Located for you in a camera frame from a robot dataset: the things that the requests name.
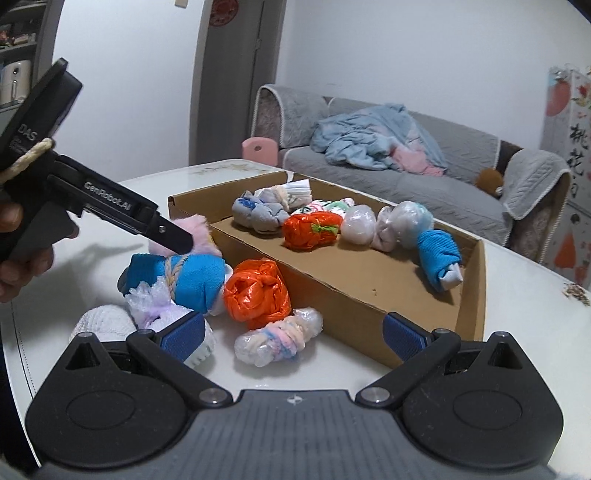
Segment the das logo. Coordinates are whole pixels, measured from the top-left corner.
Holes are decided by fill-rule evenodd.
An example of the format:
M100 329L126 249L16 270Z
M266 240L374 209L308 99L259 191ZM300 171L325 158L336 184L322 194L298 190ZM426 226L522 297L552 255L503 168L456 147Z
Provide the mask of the das logo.
M23 134L24 137L27 137L27 139L31 142L34 142L37 139L37 132L27 127L26 124L22 124L20 127L18 127L18 132Z

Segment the green ribbon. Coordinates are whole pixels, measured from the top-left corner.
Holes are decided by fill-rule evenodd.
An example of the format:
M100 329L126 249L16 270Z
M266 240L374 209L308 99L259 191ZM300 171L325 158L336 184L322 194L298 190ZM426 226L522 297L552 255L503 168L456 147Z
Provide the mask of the green ribbon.
M337 227L336 225L320 226L318 225L318 223L312 223L312 231L314 233L331 232L334 235L336 235L337 233L339 233L339 227Z

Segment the orange plastic bag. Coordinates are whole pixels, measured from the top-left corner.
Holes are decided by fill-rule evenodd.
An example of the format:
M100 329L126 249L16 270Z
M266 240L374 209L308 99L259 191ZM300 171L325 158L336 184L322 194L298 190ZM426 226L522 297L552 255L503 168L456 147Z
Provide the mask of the orange plastic bag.
M296 213L283 224L285 246L309 251L336 240L343 218L332 212Z
M230 316L250 330L283 320L291 313L290 296L273 260L245 260L234 269L223 291Z

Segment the rolled plastic bag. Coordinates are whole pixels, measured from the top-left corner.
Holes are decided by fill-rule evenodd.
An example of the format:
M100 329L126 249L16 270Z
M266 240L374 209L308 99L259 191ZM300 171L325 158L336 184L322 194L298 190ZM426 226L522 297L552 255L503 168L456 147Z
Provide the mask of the rolled plastic bag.
M396 247L396 236L390 228L392 207L383 207L378 213L375 224L375 235L371 242L372 248L381 252L391 252Z
M234 343L234 352L242 362L264 367L295 357L321 331L322 315L317 310L294 309L294 314L284 320L240 335Z
M404 248L416 248L418 236L433 230L433 215L420 203L401 202L390 214L389 228Z
M191 311L172 301L165 277L158 277L152 286L144 281L140 282L137 288L129 289L125 301L138 328L151 328L156 332ZM158 319L158 330L152 327L156 319Z
M343 218L337 213L297 213L283 224L285 246L292 250L309 251L333 243Z
M375 224L374 211L368 205L357 205L345 213L340 234L352 244L369 245L374 239Z
M273 260L245 260L234 269L224 287L230 317L246 322L250 330L283 320L291 302L283 277Z

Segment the white sock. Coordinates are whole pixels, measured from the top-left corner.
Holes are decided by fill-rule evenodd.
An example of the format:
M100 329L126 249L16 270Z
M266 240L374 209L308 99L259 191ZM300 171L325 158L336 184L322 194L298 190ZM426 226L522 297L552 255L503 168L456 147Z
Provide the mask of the white sock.
M454 263L447 268L447 272L440 279L441 286L443 290L451 290L454 287L457 287L460 283L464 281L464 277L462 276L462 271L460 270L460 265Z

